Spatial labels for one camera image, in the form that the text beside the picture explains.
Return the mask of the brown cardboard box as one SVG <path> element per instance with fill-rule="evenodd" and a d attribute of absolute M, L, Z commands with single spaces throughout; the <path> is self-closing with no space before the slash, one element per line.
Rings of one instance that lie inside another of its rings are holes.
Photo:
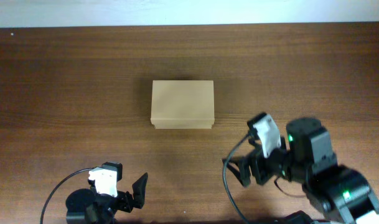
<path fill-rule="evenodd" d="M 151 123 L 156 129 L 210 129 L 215 122 L 212 80 L 154 80 Z"/>

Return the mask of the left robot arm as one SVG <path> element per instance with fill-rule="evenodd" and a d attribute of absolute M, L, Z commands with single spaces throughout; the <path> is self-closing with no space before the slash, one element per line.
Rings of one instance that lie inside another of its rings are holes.
<path fill-rule="evenodd" d="M 123 165 L 106 162 L 89 170 L 88 189 L 71 193 L 66 201 L 67 223 L 114 223 L 118 211 L 130 213 L 145 204 L 148 173 L 132 185 L 132 192 L 117 190 L 123 177 Z"/>

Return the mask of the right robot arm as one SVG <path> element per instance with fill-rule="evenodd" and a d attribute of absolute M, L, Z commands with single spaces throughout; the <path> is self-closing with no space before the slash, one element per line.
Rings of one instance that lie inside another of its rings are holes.
<path fill-rule="evenodd" d="M 236 157 L 234 147 L 222 161 L 224 174 L 230 170 L 244 187 L 251 178 L 259 185 L 272 177 L 297 182 L 324 223 L 379 223 L 379 200 L 372 187 L 361 173 L 337 162 L 330 134 L 318 119 L 290 121 L 286 137 L 267 113 L 247 125 L 240 142 L 254 149 Z"/>

